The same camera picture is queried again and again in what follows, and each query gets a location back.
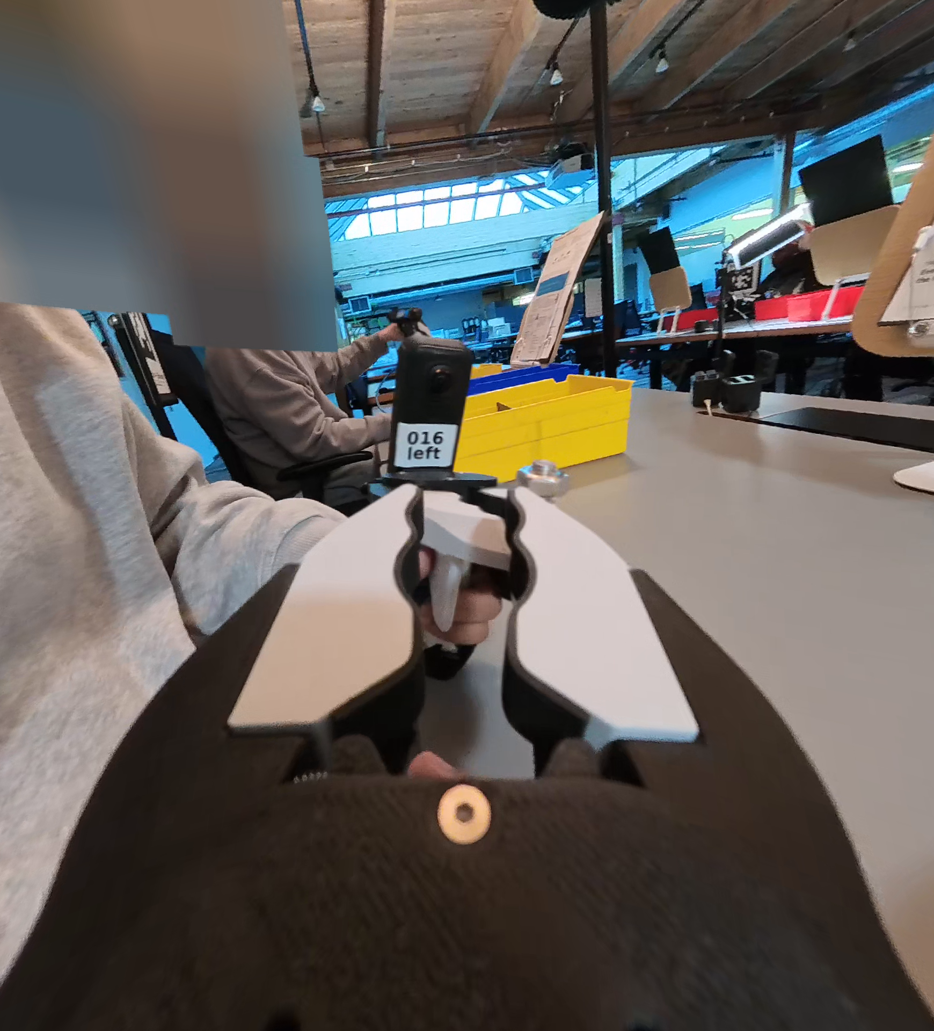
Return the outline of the office desk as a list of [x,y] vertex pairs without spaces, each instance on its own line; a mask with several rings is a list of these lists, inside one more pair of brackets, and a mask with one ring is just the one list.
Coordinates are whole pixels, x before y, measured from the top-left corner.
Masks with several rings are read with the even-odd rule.
[[721,330],[675,333],[644,333],[625,336],[615,342],[618,366],[639,364],[648,367],[651,389],[663,387],[663,366],[668,361],[695,361],[722,350],[734,353],[769,351],[776,354],[839,355],[847,352],[853,315],[830,317],[810,322],[786,320],[727,324]]

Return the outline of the desk light bar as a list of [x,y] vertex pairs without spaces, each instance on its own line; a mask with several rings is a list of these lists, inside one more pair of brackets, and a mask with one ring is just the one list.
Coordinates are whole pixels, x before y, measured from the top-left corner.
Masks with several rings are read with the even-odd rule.
[[756,322],[757,304],[768,304],[767,321],[787,315],[778,301],[810,277],[811,205],[804,201],[728,244],[718,270],[718,341],[730,326]]

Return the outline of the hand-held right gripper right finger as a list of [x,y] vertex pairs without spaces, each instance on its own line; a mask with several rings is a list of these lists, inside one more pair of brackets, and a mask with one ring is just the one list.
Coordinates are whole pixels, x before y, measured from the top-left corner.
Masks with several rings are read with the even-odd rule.
[[507,636],[510,686],[551,702],[585,741],[695,741],[696,717],[628,563],[532,491],[508,494],[524,586]]

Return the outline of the tan board stand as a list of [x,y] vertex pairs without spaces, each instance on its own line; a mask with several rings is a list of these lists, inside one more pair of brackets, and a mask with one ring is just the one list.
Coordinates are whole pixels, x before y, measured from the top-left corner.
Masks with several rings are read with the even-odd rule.
[[814,275],[830,289],[821,313],[828,321],[841,289],[869,277],[899,210],[882,137],[874,135],[801,168],[799,181],[813,222]]
[[677,331],[680,314],[692,303],[692,294],[670,229],[665,227],[652,232],[643,253],[651,271],[651,292],[658,315],[656,335],[673,334]]

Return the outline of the black office chair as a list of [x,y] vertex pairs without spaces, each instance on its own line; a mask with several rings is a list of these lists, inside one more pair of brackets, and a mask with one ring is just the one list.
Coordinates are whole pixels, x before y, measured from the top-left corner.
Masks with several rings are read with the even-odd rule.
[[[216,414],[213,398],[202,364],[193,350],[177,346],[171,334],[151,329],[151,345],[163,368],[165,379],[180,402],[187,406],[211,442],[236,483],[267,492],[267,487],[256,483],[247,468],[242,454],[228,436],[224,424]],[[326,485],[332,474],[346,468],[362,466],[372,468],[373,455],[361,451],[334,458],[323,459],[302,465],[285,468],[274,478],[271,488],[280,490],[280,498],[302,496],[313,501],[324,501]]]

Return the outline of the blue plastic bin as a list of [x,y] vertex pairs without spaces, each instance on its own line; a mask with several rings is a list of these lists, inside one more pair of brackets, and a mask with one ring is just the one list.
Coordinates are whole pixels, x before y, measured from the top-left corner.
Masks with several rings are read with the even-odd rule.
[[571,375],[579,374],[579,367],[570,363],[551,363],[549,365],[534,365],[520,368],[503,368],[503,372],[483,377],[482,379],[470,379],[468,396],[474,397],[486,393],[497,392],[505,389],[525,386],[530,383],[563,383]]

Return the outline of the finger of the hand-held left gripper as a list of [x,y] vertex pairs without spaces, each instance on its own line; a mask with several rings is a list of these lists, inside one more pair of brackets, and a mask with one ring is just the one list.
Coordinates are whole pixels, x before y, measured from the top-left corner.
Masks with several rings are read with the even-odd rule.
[[497,571],[512,563],[505,522],[483,509],[425,509],[422,545],[438,557]]

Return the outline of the ceiling projector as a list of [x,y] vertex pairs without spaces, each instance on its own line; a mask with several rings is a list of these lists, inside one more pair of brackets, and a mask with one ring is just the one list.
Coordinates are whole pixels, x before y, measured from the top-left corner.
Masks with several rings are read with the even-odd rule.
[[583,143],[565,143],[554,153],[555,161],[546,174],[546,187],[566,192],[574,187],[586,187],[595,175],[595,156]]

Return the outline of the grey desk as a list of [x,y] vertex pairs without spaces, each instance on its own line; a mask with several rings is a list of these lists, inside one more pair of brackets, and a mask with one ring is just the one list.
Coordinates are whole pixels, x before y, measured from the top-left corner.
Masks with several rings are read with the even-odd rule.
[[632,393],[562,507],[648,572],[783,716],[934,1012],[934,496],[904,448]]

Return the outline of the person's left hand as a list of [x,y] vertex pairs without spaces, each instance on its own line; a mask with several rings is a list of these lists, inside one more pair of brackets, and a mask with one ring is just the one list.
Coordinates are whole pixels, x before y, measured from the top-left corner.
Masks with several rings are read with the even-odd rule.
[[416,603],[422,629],[435,641],[451,647],[475,647],[490,634],[492,624],[502,609],[502,596],[494,571],[472,565],[461,583],[457,606],[448,630],[434,620],[430,600]]

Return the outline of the black flat desk panel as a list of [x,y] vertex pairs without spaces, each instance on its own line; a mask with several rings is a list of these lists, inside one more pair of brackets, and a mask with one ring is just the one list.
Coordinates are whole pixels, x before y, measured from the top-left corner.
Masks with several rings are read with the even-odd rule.
[[766,426],[934,455],[934,419],[804,407],[757,421]]

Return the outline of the person's left forearm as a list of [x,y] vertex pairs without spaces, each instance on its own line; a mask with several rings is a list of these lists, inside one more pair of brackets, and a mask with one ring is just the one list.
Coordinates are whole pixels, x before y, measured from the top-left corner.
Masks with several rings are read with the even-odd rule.
[[345,522],[318,501],[207,483],[197,454],[157,437],[133,460],[151,537],[192,637],[212,634]]

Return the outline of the person's grey sweatshirt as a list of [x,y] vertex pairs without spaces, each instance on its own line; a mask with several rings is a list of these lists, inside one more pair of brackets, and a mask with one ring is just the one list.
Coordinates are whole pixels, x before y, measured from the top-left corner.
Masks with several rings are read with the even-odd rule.
[[191,650],[139,493],[163,439],[82,315],[0,304],[0,982],[108,756]]

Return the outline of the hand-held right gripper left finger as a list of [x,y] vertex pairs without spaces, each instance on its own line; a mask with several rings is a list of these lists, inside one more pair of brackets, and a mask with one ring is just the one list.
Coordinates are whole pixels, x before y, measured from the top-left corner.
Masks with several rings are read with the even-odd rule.
[[231,729],[321,729],[421,651],[422,492],[401,485],[335,528],[299,565]]

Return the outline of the cardboard document stand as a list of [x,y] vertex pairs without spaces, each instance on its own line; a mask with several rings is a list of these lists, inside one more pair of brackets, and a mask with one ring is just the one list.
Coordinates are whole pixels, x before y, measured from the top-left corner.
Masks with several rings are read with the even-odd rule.
[[510,355],[511,368],[546,365],[556,357],[573,305],[573,290],[605,217],[598,213],[554,239]]

